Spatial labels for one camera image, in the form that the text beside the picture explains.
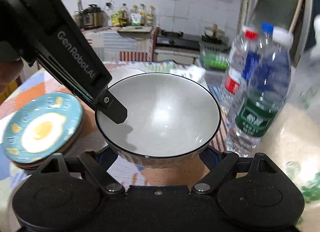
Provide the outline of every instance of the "black device mount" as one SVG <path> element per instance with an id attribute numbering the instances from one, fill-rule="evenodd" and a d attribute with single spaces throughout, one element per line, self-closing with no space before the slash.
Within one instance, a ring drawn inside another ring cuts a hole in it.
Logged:
<path id="1" fill-rule="evenodd" d="M 23 231 L 298 231 L 304 199 L 263 154 L 239 158 L 207 147 L 210 172 L 187 186 L 130 186 L 110 174 L 108 146 L 78 158 L 51 155 L 17 190 L 12 207 Z M 82 179 L 70 176 L 81 173 Z M 237 178 L 237 173 L 248 172 Z"/>
<path id="2" fill-rule="evenodd" d="M 35 60 L 91 109 L 123 123 L 127 109 L 108 91 L 112 77 L 61 0 L 1 0 L 4 40 L 30 65 Z"/>

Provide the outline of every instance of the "blue plate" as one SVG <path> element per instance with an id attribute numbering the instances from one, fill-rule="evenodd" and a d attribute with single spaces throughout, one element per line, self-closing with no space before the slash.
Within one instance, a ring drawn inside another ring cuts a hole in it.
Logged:
<path id="1" fill-rule="evenodd" d="M 81 103 L 67 93 L 49 93 L 15 113 L 4 131 L 2 148 L 17 163 L 33 163 L 62 147 L 77 130 Z"/>

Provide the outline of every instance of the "metal rivet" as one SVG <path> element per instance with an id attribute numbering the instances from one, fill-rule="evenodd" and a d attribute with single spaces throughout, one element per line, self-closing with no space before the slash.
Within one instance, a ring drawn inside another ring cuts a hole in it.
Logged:
<path id="1" fill-rule="evenodd" d="M 111 183 L 106 187 L 109 192 L 118 192 L 122 190 L 122 188 L 122 185 L 119 183 Z"/>
<path id="2" fill-rule="evenodd" d="M 195 185 L 195 189 L 199 192 L 204 192 L 210 189 L 210 186 L 206 183 L 198 183 Z"/>

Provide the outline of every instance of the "electrical outlet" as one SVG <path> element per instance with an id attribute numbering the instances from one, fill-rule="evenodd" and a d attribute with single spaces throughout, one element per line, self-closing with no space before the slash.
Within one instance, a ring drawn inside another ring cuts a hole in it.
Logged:
<path id="1" fill-rule="evenodd" d="M 112 2 L 106 2 L 106 7 L 107 7 L 107 10 L 111 10 L 112 9 Z"/>

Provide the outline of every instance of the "blue bottle label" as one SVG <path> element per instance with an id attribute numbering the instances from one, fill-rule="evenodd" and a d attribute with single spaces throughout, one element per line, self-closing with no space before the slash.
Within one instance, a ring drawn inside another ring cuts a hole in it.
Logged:
<path id="1" fill-rule="evenodd" d="M 256 65 L 259 62 L 260 56 L 257 53 L 252 51 L 248 52 L 247 59 L 245 60 L 245 64 L 242 71 L 242 77 L 249 82 L 252 72 Z"/>

